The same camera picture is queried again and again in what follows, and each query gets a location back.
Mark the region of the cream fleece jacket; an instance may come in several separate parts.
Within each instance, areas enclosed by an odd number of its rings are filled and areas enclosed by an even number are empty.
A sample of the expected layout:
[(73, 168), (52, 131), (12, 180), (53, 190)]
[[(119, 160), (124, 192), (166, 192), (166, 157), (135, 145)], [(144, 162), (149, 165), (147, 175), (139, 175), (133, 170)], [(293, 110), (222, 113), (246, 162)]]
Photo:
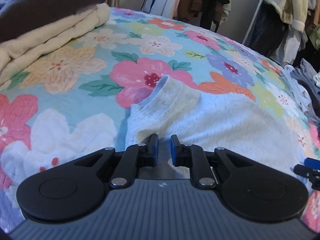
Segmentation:
[(275, 28), (290, 25), (293, 29), (303, 32), (308, 15), (309, 0), (263, 0), (261, 18), (266, 18)]

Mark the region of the light green hanging jacket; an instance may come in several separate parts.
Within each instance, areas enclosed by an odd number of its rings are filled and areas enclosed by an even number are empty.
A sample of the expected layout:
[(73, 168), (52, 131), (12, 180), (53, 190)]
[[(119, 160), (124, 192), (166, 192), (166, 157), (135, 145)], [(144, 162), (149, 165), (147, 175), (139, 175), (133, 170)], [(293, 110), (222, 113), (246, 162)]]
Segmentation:
[(312, 33), (309, 36), (310, 41), (316, 50), (320, 48), (320, 24), (317, 25), (315, 29), (313, 29)]

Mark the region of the black hanging garment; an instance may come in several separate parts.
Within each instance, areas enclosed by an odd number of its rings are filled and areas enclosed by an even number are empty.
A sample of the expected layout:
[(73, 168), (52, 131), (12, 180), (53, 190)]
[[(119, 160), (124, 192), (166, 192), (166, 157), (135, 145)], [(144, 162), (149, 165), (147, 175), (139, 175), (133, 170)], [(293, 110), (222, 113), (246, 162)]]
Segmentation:
[(232, 0), (202, 0), (200, 27), (210, 30), (212, 23), (217, 32), (220, 24), (227, 20)]

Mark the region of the grey cat face t-shirt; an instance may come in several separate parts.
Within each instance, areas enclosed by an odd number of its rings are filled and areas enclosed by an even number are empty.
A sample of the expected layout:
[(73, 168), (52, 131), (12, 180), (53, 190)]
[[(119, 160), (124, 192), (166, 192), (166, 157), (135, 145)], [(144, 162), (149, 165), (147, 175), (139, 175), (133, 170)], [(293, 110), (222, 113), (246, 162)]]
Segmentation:
[(302, 162), (296, 132), (243, 94), (209, 94), (190, 88), (166, 75), (152, 93), (131, 106), (126, 146), (159, 136), (157, 166), (144, 168), (144, 179), (183, 179), (189, 172), (174, 167), (170, 137), (212, 152), (224, 147), (281, 172), (292, 174)]

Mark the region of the brown hanging garment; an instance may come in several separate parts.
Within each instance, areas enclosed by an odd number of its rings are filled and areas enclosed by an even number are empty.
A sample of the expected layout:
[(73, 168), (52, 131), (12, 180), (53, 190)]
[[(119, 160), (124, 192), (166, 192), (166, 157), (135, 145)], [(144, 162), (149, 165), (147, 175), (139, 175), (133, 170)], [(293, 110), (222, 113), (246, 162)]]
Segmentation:
[(182, 22), (189, 22), (197, 17), (202, 9), (202, 0), (180, 0), (177, 10), (177, 19)]

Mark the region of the dark navy folded sweater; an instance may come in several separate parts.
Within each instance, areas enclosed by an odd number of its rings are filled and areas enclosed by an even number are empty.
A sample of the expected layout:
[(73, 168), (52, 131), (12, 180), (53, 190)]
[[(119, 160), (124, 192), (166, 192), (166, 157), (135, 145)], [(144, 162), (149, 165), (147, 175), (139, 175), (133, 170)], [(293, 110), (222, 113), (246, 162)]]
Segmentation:
[(106, 0), (1, 0), (1, 42)]

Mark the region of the floral bed sheet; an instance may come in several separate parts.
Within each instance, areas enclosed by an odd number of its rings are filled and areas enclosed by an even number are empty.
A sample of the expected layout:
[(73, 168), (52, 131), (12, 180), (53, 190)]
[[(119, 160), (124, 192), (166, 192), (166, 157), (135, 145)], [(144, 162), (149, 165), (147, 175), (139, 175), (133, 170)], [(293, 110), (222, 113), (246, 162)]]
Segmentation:
[(1, 229), (23, 222), (18, 185), (104, 147), (127, 148), (131, 106), (164, 76), (209, 94), (243, 94), (319, 158), (317, 127), (279, 65), (220, 34), (129, 9), (36, 60), (1, 86)]

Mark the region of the cream folded garment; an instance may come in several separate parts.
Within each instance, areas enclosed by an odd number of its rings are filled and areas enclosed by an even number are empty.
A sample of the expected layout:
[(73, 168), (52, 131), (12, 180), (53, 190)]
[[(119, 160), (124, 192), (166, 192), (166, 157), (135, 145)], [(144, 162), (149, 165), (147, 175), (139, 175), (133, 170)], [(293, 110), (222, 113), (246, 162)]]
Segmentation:
[(40, 56), (103, 25), (109, 20), (110, 14), (111, 8), (106, 3), (97, 4), (1, 43), (1, 84), (23, 71)]

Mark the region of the white floral folded garment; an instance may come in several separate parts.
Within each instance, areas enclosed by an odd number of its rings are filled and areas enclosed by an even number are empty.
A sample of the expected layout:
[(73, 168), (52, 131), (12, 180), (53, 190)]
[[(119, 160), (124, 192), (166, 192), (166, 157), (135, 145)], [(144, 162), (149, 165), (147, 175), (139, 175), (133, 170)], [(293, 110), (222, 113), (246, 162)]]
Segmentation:
[(319, 88), (320, 87), (320, 72), (313, 76), (313, 80), (315, 85)]

